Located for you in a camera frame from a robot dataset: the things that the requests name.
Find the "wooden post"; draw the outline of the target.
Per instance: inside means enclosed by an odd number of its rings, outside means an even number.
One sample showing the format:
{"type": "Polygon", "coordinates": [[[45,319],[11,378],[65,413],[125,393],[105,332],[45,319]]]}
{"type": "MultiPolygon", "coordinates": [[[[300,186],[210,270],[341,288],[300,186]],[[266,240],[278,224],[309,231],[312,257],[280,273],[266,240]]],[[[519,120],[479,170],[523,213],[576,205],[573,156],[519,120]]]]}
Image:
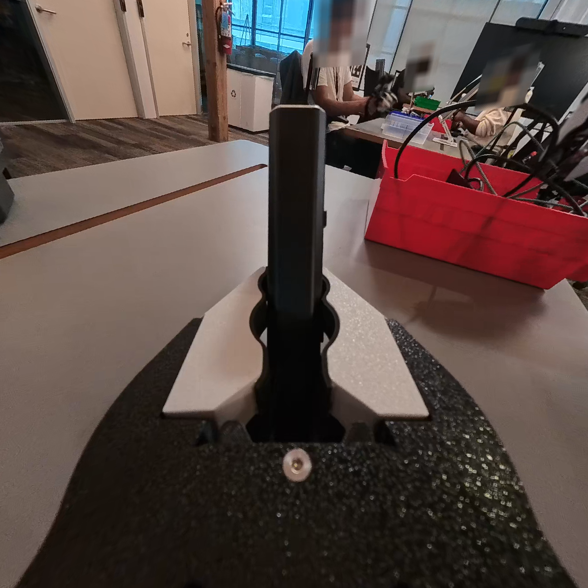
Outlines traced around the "wooden post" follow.
{"type": "Polygon", "coordinates": [[[219,15],[222,1],[202,1],[206,94],[209,138],[229,141],[226,56],[219,48],[219,15]]]}

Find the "beige door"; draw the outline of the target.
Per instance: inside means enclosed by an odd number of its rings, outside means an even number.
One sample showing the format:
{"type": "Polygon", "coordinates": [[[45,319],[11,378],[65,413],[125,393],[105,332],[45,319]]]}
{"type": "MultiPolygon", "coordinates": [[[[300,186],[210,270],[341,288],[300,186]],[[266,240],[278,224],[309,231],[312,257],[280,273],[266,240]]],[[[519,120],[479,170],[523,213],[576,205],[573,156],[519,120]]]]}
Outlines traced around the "beige door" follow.
{"type": "Polygon", "coordinates": [[[137,116],[114,1],[29,1],[75,121],[137,116]]]}
{"type": "Polygon", "coordinates": [[[195,1],[138,1],[137,8],[157,116],[197,114],[195,1]]]}

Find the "paned window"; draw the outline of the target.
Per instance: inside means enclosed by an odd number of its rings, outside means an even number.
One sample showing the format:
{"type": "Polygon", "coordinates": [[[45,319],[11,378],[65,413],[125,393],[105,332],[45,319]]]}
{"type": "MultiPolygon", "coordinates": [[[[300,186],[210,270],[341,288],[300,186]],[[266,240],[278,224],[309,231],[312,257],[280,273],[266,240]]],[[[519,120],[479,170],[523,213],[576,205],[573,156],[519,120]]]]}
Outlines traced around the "paned window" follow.
{"type": "Polygon", "coordinates": [[[314,1],[232,1],[233,67],[276,75],[313,34],[314,1]]]}

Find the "red plastic bin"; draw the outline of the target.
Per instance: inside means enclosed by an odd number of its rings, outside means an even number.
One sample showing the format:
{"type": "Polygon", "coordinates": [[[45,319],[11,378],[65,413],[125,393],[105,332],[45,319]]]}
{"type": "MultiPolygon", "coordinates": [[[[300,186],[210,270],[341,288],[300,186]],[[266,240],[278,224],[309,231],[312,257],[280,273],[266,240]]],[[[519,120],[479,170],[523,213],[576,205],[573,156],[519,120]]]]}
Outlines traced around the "red plastic bin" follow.
{"type": "Polygon", "coordinates": [[[438,261],[550,289],[587,281],[587,218],[502,196],[525,175],[481,165],[498,195],[448,183],[461,161],[382,143],[364,238],[438,261]]]}

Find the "wooden work table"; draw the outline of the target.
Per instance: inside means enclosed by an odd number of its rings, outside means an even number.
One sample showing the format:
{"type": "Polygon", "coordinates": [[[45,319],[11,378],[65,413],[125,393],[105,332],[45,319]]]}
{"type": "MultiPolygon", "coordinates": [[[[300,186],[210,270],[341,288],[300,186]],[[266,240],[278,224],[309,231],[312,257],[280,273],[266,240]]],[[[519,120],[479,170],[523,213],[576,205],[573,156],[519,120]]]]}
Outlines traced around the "wooden work table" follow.
{"type": "MultiPolygon", "coordinates": [[[[395,149],[400,148],[403,142],[403,138],[385,134],[382,130],[384,125],[385,122],[383,119],[376,119],[356,125],[348,125],[343,128],[343,131],[351,138],[359,138],[380,144],[387,142],[389,146],[395,149]]],[[[432,152],[441,152],[454,158],[460,158],[459,148],[456,146],[456,143],[449,145],[445,143],[439,143],[437,141],[437,139],[443,139],[445,136],[446,133],[443,124],[439,122],[438,119],[435,119],[433,122],[433,127],[430,130],[427,138],[422,143],[413,139],[409,143],[409,146],[414,146],[432,152]]]]}

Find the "fire extinguisher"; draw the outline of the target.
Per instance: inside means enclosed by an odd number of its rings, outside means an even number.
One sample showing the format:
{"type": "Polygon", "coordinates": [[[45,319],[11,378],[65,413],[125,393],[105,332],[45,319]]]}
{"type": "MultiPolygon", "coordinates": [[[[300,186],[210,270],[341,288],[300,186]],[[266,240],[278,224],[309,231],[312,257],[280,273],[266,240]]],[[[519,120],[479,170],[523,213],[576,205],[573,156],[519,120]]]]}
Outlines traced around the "fire extinguisher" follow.
{"type": "Polygon", "coordinates": [[[232,54],[232,2],[219,1],[215,10],[217,20],[217,40],[219,52],[225,56],[232,54]]]}

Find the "large black monitor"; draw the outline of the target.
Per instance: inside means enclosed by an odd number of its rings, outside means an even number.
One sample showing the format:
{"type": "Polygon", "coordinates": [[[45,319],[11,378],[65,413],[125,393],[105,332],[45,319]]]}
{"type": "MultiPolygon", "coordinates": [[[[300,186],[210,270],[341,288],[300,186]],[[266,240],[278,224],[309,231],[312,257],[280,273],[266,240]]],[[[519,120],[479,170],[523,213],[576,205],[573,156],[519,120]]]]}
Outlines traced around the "large black monitor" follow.
{"type": "Polygon", "coordinates": [[[482,74],[489,59],[522,45],[533,45],[545,65],[530,103],[565,117],[587,84],[587,25],[525,17],[514,25],[485,24],[450,96],[482,74]]]}

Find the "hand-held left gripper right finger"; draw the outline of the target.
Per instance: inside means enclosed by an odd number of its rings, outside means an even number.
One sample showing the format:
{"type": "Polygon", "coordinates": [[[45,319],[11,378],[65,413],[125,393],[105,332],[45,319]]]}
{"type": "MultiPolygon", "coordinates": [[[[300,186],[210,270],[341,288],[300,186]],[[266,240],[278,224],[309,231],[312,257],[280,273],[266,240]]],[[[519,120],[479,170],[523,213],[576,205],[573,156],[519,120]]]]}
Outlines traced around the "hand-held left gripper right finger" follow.
{"type": "Polygon", "coordinates": [[[426,420],[429,410],[384,315],[329,270],[323,274],[339,318],[326,354],[332,415],[344,427],[426,420]]]}

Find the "large black usb hub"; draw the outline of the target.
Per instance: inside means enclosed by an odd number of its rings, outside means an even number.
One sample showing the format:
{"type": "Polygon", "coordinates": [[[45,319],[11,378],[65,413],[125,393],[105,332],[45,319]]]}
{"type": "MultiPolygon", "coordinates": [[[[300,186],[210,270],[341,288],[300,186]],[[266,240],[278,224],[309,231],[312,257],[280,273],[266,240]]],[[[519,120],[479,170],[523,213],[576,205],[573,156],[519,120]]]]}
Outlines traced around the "large black usb hub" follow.
{"type": "Polygon", "coordinates": [[[339,333],[323,274],[326,113],[282,105],[270,113],[267,351],[270,437],[339,442],[326,353],[339,333]]]}

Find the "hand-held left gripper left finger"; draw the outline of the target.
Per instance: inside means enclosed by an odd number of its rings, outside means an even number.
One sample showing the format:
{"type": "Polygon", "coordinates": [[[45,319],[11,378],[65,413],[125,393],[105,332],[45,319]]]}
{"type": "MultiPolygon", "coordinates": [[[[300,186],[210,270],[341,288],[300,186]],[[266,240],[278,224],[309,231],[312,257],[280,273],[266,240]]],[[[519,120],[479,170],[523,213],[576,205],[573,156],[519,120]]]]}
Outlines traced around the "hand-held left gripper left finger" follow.
{"type": "Polygon", "coordinates": [[[246,425],[256,413],[254,385],[261,376],[261,343],[249,320],[261,301],[260,267],[208,310],[180,367],[162,414],[170,418],[246,425]]]}

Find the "dark hanging jacket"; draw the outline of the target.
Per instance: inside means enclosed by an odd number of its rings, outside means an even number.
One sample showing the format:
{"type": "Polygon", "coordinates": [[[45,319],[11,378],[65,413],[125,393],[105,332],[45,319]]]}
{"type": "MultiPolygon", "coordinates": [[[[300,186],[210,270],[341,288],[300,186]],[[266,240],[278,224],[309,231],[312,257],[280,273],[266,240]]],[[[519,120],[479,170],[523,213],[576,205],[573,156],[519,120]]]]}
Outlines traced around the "dark hanging jacket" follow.
{"type": "Polygon", "coordinates": [[[278,66],[281,94],[279,105],[307,105],[308,90],[304,85],[302,55],[293,51],[278,66]]]}

